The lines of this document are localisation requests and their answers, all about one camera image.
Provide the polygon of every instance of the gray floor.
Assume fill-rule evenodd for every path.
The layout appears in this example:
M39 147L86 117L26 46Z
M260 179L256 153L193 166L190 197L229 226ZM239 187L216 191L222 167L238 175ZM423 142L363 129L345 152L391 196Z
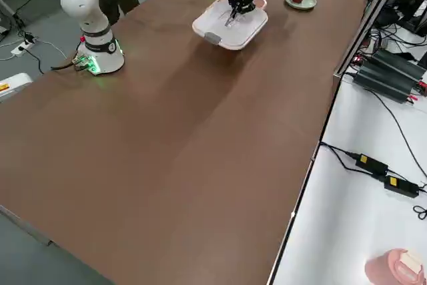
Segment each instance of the gray floor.
M26 0L6 0L18 8ZM59 0L34 0L21 12L28 23L27 31L60 47L69 55L79 41L76 22L64 14ZM12 33L1 44L17 39ZM9 57L15 45L0 47L0 59ZM61 54L50 45L38 43L32 50L40 57L43 71L63 61ZM16 73L27 73L36 80L41 77L37 61L28 54L9 61L0 61L0 79ZM50 284L111 284L79 260L57 246L45 246L0 214L0 283L7 285Z
M8 285L111 285L52 244L46 246L0 215L0 283Z

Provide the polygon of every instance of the brown table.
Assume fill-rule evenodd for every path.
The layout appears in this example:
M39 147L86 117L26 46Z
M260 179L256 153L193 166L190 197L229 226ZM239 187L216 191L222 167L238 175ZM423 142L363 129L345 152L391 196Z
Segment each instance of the brown table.
M212 1L147 0L121 71L0 105L0 204L118 284L266 283L365 4L267 0L231 52L191 30Z

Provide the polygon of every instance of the power adapter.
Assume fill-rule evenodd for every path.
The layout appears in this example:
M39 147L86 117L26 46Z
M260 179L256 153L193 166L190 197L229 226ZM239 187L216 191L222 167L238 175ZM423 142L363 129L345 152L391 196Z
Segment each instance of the power adapter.
M420 186L395 176L386 176L384 188L392 192L415 198L420 193Z
M388 172L388 165L375 160L365 154L356 154L357 157L351 156L354 160L356 160L356 166L366 170L370 173L373 173L377 176L385 177Z

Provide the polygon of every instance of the small plate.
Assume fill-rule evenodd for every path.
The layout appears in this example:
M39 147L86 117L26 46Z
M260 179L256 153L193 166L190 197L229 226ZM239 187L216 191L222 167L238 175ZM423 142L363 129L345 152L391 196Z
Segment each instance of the small plate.
M292 0L285 0L285 2L292 8L298 10L310 10L318 4L317 0L302 0L301 3L294 3Z

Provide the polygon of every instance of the pink object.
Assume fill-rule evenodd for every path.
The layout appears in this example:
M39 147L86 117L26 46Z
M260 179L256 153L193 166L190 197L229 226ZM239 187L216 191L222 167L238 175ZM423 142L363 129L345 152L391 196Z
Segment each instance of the pink object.
M407 250L389 250L369 260L365 273L374 285L425 285L424 267Z

